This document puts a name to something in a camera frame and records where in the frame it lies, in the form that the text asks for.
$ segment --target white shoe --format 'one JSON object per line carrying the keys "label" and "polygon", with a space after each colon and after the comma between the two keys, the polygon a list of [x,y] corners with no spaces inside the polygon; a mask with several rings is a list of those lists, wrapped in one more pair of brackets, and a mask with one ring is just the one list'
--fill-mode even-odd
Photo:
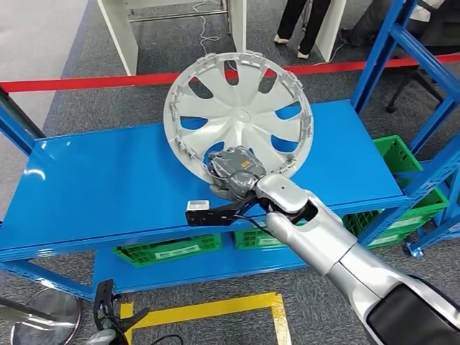
{"label": "white shoe", "polygon": [[302,52],[298,52],[297,53],[297,57],[299,59],[304,59],[306,60],[308,58],[308,56],[310,56],[309,54],[302,54]]}
{"label": "white shoe", "polygon": [[287,40],[285,38],[279,38],[279,36],[276,34],[276,36],[274,36],[274,38],[274,42],[278,43],[278,45],[285,45],[286,43],[288,43],[289,40]]}

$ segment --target white cable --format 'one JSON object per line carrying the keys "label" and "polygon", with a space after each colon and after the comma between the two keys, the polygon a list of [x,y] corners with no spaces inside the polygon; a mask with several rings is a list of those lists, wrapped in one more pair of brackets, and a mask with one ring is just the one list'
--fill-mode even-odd
{"label": "white cable", "polygon": [[336,57],[336,53],[337,53],[337,51],[342,47],[343,47],[344,45],[345,45],[345,43],[342,43],[341,45],[339,45],[339,47],[336,48],[336,50],[333,52],[333,54],[332,55],[331,60],[329,60],[327,63],[315,63],[312,66],[317,66],[317,65],[327,65],[328,63],[331,63],[333,62],[333,60]]}
{"label": "white cable", "polygon": [[[200,2],[199,4],[194,5],[192,8],[196,13],[200,13],[200,11],[198,11],[198,9],[197,9],[197,7],[204,5],[207,2],[213,2],[214,4],[220,4],[219,2],[216,1],[216,0],[204,0],[203,2]],[[201,47],[203,47],[203,50],[204,51],[204,55],[207,55],[208,52],[207,52],[207,50],[206,50],[206,47],[204,47],[203,42],[205,42],[205,41],[216,42],[216,41],[219,40],[219,38],[218,36],[209,36],[209,37],[204,36],[204,32],[206,32],[206,18],[204,18],[203,16],[200,16],[200,18],[201,18],[201,20],[203,21],[203,30],[201,31],[201,34],[200,35],[200,37],[201,38],[201,40],[200,41],[200,45]]]}

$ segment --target green plastic crate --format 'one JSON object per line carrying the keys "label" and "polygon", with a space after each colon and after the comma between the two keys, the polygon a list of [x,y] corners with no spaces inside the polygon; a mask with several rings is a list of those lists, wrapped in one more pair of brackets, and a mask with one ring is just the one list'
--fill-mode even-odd
{"label": "green plastic crate", "polygon": [[[265,226],[263,222],[259,222],[259,224],[262,227]],[[298,225],[302,224],[305,224],[305,222],[300,221],[298,223]],[[270,234],[257,228],[234,231],[233,238],[235,239],[235,248],[236,249],[286,247],[285,244],[282,244]]]}
{"label": "green plastic crate", "polygon": [[[392,173],[422,170],[422,165],[397,135],[376,139],[374,143]],[[397,178],[397,181],[400,186],[403,188],[410,183],[411,179]],[[387,231],[373,241],[370,247],[381,247],[402,241],[407,235],[431,220],[437,212],[447,206],[449,206],[449,200],[438,188],[434,188],[431,193],[423,198],[412,209],[404,213],[397,221],[391,225]],[[381,211],[382,210],[357,213],[348,215],[345,218],[348,226],[352,228],[349,230],[355,236],[359,236],[359,234],[363,232]],[[387,238],[388,241],[382,240],[384,238]]]}
{"label": "green plastic crate", "polygon": [[[348,229],[351,233],[355,235],[356,237],[359,236],[363,230],[363,228],[361,226],[361,223],[354,214],[344,216],[342,220],[343,225],[345,228]],[[369,244],[367,247],[372,249],[398,244],[405,239],[406,237],[409,236],[409,234],[412,234],[413,231],[414,229],[409,229],[406,231],[401,231],[398,229],[387,230],[382,235],[378,237],[377,239],[370,242],[370,244]]]}
{"label": "green plastic crate", "polygon": [[166,242],[115,247],[113,252],[136,267],[212,252],[222,247],[220,234],[202,235]]}

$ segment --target gray carpet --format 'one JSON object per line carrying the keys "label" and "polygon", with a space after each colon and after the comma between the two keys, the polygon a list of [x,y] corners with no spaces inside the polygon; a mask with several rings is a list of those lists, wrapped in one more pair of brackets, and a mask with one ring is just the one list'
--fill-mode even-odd
{"label": "gray carpet", "polygon": [[[264,53],[280,65],[299,64],[295,48],[300,30],[287,47],[276,47],[271,41],[284,6],[284,1],[251,0],[248,2],[248,41],[251,50]],[[343,26],[350,27],[357,20],[368,3],[350,0]],[[178,6],[175,11],[183,9]],[[148,11],[136,11],[136,15]],[[179,71],[202,56],[198,36],[199,18],[179,19],[175,22],[147,22],[135,24],[134,32],[140,47],[138,72],[155,73]],[[219,35],[218,42],[205,43],[208,52],[233,50],[228,36],[224,34],[225,22],[222,17],[209,17],[207,34]],[[64,76],[118,75],[123,67],[111,41],[95,1],[88,4],[81,30]],[[340,49],[335,61],[363,60],[366,48]],[[313,54],[306,62],[320,62]],[[460,74],[460,66],[452,65]],[[299,79],[311,103],[348,98],[359,77],[358,72],[305,75]],[[373,93],[362,118],[373,137],[400,134],[406,142],[428,118],[436,102],[425,91],[412,83],[397,102],[397,111],[387,114],[384,106],[401,80],[397,75],[385,75]],[[86,132],[96,129],[125,127],[161,121],[168,86],[143,86],[103,90],[67,91],[55,95],[44,130],[48,135]],[[441,148],[460,128],[457,110],[435,134],[421,153],[427,159]],[[426,250],[426,256],[413,259],[400,247],[377,249],[391,265],[431,280],[452,299],[460,302],[460,252],[458,241],[446,241]],[[90,282],[92,275],[92,253],[72,254],[41,259],[41,265],[60,267],[64,275],[81,282]],[[38,285],[14,277],[4,277],[2,295],[13,300],[25,301]],[[367,344],[357,320],[337,291],[327,280],[319,278],[311,270],[298,269],[252,277],[241,277],[219,282],[186,285],[167,289],[125,295],[133,300],[135,308],[149,306],[153,310],[203,303],[232,297],[276,291],[281,293],[293,344]],[[84,344],[94,331],[89,304],[85,304],[82,328],[75,344]],[[0,344],[8,344],[9,325],[0,321]],[[177,333],[189,344],[276,344],[274,323],[268,310],[256,310],[210,319],[187,321],[136,330],[133,345],[145,345],[159,336]],[[177,344],[164,341],[163,344]]]}

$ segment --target black pants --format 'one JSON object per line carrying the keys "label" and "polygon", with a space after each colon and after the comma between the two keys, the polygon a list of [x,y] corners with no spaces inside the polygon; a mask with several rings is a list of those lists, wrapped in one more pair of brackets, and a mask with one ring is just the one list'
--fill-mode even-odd
{"label": "black pants", "polygon": [[[391,0],[373,0],[351,30],[351,43],[362,45],[369,37],[378,34],[391,5]],[[416,37],[419,37],[428,25],[428,23],[426,22],[409,19],[407,30]]]}
{"label": "black pants", "polygon": [[[308,54],[314,45],[323,19],[330,7],[331,0],[313,0],[310,20],[306,25],[305,36],[300,44],[299,51]],[[301,16],[306,0],[287,0],[284,12],[279,23],[278,35],[280,38],[290,39],[293,35],[296,24]]]}

